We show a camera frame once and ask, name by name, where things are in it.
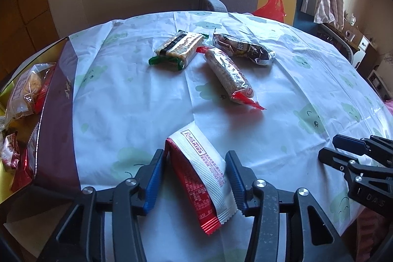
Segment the red plastic bag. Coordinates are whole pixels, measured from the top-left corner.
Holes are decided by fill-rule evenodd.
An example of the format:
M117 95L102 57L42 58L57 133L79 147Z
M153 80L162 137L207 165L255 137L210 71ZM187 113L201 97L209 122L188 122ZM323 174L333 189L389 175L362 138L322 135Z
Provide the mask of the red plastic bag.
M265 5L253 12L254 16L267 18L283 23L286 13L282 0L268 0Z

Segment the white patterned tablecloth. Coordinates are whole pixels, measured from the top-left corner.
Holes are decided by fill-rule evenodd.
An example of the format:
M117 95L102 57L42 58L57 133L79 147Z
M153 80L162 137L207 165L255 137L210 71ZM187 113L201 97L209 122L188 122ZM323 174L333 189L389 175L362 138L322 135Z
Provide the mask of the white patterned tablecloth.
M267 67L236 60L262 109L230 101L201 55L180 71L149 65L179 30L226 33L274 51ZM194 122L219 154L234 150L276 188L307 188L339 233L362 211L347 198L343 175L322 165L318 151L337 134L392 138L392 115L331 44L275 21L199 11L114 20L70 42L78 57L73 135L82 186L116 186Z

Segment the red-ended cracker stick packet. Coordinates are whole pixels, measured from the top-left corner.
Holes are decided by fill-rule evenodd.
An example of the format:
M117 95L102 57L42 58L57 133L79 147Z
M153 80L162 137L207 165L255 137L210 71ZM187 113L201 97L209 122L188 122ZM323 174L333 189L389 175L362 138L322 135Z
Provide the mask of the red-ended cracker stick packet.
M256 99L248 79L230 56L213 46L199 46L196 51L205 56L207 64L233 102L250 106L257 110L265 110Z

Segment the small white sachet packet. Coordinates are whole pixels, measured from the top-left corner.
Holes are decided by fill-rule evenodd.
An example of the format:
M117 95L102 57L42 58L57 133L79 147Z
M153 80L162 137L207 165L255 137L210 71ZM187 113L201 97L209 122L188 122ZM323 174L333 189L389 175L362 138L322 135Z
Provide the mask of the small white sachet packet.
M36 124L27 142L27 158L29 161L29 167L33 173L35 173L35 165L36 165L38 129L39 129L39 125Z

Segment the gold metal tin box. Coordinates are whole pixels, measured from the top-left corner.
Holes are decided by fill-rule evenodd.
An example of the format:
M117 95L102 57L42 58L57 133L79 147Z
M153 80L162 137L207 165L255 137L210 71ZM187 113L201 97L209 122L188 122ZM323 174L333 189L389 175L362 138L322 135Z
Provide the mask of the gold metal tin box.
M51 198L72 198L81 190L73 144L77 55L68 38L56 42L12 77L1 92L1 114L5 115L7 101L19 77L33 65L49 62L55 62L56 68L42 112L13 120L8 128L1 131L1 147L7 135L16 133L22 155L34 127L39 125L35 173L29 185L12 192L16 170L6 172L1 161L1 209L6 211L19 197L24 197L30 206L43 206Z

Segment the green-ended cracker packet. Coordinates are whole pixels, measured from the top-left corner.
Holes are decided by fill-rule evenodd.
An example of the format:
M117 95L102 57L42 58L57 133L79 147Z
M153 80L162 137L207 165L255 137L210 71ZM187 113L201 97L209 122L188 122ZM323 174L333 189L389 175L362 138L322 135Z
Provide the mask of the green-ended cracker packet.
M154 56L149 59L149 65L169 63L174 65L177 70L183 70L195 57L197 48L208 38L209 35L204 33L179 30L154 50Z

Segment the cluttered side shelf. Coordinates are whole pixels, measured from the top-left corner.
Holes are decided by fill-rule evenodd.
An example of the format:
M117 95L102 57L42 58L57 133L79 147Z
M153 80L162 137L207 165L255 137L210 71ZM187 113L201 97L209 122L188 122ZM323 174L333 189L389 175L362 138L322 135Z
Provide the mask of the cluttered side shelf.
M335 46L383 102L392 100L392 89L377 71L379 54L355 24L352 25L347 19L344 19L343 29L337 29L332 24L322 24L318 26L317 36Z

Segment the wooden wall panelling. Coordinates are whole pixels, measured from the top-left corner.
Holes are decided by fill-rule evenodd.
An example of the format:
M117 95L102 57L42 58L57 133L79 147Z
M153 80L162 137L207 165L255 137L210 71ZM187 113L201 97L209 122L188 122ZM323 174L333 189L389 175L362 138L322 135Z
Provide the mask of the wooden wall panelling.
M58 39L48 0L1 0L1 83Z

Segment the large clear bread packet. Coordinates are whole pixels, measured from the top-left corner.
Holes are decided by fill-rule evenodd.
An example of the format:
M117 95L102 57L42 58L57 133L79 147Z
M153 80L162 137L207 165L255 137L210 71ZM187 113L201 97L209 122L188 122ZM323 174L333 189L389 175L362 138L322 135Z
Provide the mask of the large clear bread packet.
M35 112L38 96L55 66L55 62L35 64L19 77L7 101L5 115L1 118L1 130L8 128L13 120Z

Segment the red white wafer packet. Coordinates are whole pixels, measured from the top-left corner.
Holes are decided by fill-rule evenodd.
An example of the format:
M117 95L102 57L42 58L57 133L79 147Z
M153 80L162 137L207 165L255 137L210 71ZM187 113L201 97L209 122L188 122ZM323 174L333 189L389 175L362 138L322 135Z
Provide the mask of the red white wafer packet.
M213 234L237 212L226 162L194 122L171 134L165 151L201 229Z

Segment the brown chocolate cake packet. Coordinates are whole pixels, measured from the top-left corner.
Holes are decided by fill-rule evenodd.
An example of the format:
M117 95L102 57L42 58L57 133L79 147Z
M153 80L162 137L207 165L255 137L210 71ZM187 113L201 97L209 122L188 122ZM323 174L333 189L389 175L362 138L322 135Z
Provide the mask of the brown chocolate cake packet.
M213 33L212 44L228 56L247 58L259 66L271 65L276 53L264 45L246 42L224 33Z

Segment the floral white red snack packet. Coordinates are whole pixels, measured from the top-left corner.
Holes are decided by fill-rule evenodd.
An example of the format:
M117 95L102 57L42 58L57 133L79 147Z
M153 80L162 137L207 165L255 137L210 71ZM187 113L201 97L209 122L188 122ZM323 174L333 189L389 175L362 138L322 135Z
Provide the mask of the floral white red snack packet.
M20 161L20 151L16 133L7 135L1 147L1 161L6 172L16 170Z

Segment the small dark red candy wrapper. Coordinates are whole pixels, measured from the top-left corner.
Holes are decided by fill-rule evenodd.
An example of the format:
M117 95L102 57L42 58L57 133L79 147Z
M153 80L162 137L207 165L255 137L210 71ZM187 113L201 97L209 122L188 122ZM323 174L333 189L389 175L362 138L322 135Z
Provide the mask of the small dark red candy wrapper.
M29 185L33 180L33 171L29 166L28 150L24 149L18 168L15 171L13 182L11 184L11 191L17 192L21 188Z

